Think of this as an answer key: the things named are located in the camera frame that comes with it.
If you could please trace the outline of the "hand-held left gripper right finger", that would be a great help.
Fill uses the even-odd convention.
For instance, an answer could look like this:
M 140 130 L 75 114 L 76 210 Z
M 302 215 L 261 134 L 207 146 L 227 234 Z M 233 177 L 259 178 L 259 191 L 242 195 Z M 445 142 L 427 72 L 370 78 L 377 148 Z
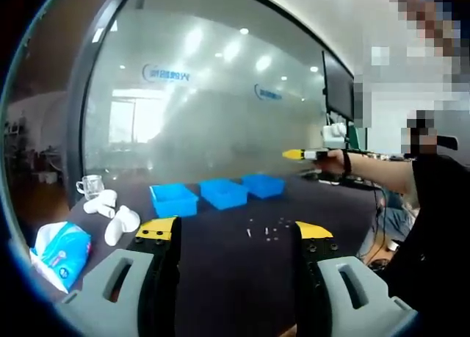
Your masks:
M 333 234 L 293 226 L 294 315 L 298 336 L 406 336 L 417 312 L 355 256 L 341 256 Z

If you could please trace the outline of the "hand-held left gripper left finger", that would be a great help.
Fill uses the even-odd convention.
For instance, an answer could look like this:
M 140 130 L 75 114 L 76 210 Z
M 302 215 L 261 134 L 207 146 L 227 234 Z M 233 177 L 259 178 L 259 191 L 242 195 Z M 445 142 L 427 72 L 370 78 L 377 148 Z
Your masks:
M 174 336 L 180 257 L 181 218 L 150 220 L 57 310 L 81 336 Z

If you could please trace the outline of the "person's right hand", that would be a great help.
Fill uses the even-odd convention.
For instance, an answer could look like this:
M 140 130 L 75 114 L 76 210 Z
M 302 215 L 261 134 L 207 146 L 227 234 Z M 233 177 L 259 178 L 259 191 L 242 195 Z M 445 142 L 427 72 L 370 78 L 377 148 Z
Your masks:
M 314 161 L 314 166 L 321 171 L 341 175 L 344 173 L 344 155 L 342 150 L 328 151 Z

